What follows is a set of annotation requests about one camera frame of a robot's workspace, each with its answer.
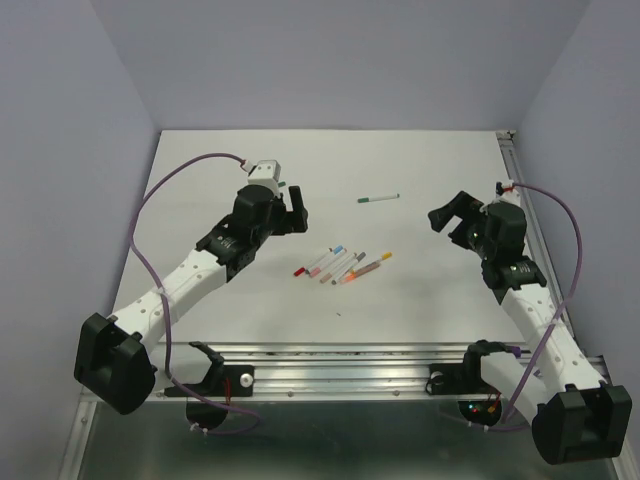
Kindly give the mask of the blue capped marker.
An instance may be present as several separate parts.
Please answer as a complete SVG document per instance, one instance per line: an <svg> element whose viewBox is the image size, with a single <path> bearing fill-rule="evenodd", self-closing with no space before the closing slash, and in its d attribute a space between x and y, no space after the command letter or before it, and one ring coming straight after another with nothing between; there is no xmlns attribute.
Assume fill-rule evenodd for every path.
<svg viewBox="0 0 640 480"><path fill-rule="evenodd" d="M330 265L336 258L344 252L344 247L342 245L338 245L335 248L331 249L327 254L325 254L320 260L315 262L312 266L307 269L307 273L310 277L314 277L318 275L324 268Z"/></svg>

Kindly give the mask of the green capped thin marker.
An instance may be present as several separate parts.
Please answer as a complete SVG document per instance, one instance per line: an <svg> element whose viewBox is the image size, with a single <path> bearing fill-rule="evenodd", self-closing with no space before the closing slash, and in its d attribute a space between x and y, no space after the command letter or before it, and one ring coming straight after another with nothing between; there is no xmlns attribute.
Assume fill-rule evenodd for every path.
<svg viewBox="0 0 640 480"><path fill-rule="evenodd" d="M358 198L357 199L357 203L358 204L364 204L364 203L396 200L396 199L399 199L399 198L400 198L400 194L399 193L389 194L389 195L367 196L367 197Z"/></svg>

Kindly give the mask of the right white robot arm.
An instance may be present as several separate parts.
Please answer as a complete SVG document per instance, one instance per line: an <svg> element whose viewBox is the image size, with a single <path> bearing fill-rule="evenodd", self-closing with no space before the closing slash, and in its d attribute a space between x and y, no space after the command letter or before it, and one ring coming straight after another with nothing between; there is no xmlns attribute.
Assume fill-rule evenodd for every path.
<svg viewBox="0 0 640 480"><path fill-rule="evenodd" d="M490 430L512 412L531 428L534 444L550 465L615 458L623 449L632 399L609 384L583 355L553 303L546 278L525 253L526 214L519 193L500 187L487 204L461 191L428 215L440 232L453 218L453 244L477 254L485 285L520 331L532 356L499 341L468 346L459 364L431 365L431 395L496 394L508 402L463 402L460 412Z"/></svg>

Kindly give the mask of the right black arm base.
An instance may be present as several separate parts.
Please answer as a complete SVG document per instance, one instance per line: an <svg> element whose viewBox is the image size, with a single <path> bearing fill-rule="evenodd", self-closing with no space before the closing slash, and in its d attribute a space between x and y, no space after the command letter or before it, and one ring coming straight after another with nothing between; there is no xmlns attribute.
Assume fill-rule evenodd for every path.
<svg viewBox="0 0 640 480"><path fill-rule="evenodd" d="M519 359L521 349L501 342L479 340L471 344L459 363L431 363L425 392L431 396L480 394L485 400L459 400L458 408L472 426L493 429L502 415L501 393L487 384L480 374L481 358L494 353L509 353Z"/></svg>

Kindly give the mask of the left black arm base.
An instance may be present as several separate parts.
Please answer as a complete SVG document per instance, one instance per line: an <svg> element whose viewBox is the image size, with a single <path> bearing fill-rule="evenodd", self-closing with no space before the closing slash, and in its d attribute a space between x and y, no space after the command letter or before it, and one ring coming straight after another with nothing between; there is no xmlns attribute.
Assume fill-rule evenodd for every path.
<svg viewBox="0 0 640 480"><path fill-rule="evenodd" d="M183 387L171 384L165 394L169 397L195 399L195 402L188 401L185 407L185 416L191 430L205 436L230 436L256 429L262 422L260 415L232 405L234 397L249 398L253 395L255 367L250 364L228 363L219 352L200 341L192 341L189 346L205 355L208 369L200 379L186 383ZM253 422L248 426L222 430L222 425L230 419L232 413L251 417Z"/></svg>

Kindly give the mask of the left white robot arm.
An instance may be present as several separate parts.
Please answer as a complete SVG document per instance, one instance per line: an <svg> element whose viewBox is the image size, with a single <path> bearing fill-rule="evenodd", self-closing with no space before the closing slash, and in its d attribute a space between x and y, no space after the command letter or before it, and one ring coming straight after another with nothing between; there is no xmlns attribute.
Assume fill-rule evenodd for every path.
<svg viewBox="0 0 640 480"><path fill-rule="evenodd" d="M116 311L84 321L74 377L122 415L138 409L156 390L172 388L170 365L157 367L151 354L171 328L198 302L232 281L255 259L271 236L304 233L308 212L299 187L283 196L277 188L250 182L237 193L233 210L200 239L175 270Z"/></svg>

